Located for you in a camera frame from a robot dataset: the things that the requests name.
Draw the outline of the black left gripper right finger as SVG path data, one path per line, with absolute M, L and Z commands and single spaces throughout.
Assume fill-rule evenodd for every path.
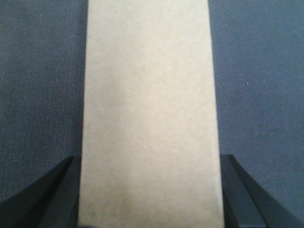
M 231 155 L 220 155 L 226 228 L 302 228 L 304 224 L 264 190 Z

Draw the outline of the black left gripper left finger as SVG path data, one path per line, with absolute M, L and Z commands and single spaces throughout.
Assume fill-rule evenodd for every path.
M 2 228 L 76 228 L 81 158 L 68 157 L 0 204 Z

